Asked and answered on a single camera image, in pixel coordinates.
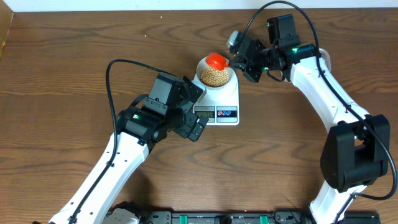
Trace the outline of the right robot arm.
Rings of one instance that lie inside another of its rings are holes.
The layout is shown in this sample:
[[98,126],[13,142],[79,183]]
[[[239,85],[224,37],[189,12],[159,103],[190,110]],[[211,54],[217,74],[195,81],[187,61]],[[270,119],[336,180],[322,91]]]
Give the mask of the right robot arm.
[[389,154],[390,125],[383,115],[360,107],[331,74],[317,43],[303,44],[287,14],[267,20],[270,47],[233,32],[227,42],[230,67],[250,82],[280,72],[280,80],[297,87],[328,133],[320,158],[324,183],[310,203],[314,223],[338,223],[363,190],[394,168]]

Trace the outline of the red plastic measuring scoop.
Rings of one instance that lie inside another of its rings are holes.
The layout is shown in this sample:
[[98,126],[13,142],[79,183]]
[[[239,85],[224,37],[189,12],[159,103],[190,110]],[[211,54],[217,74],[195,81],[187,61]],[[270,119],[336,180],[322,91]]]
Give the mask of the red plastic measuring scoop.
[[222,71],[229,68],[229,62],[226,58],[218,53],[210,53],[205,59],[206,64],[215,70]]

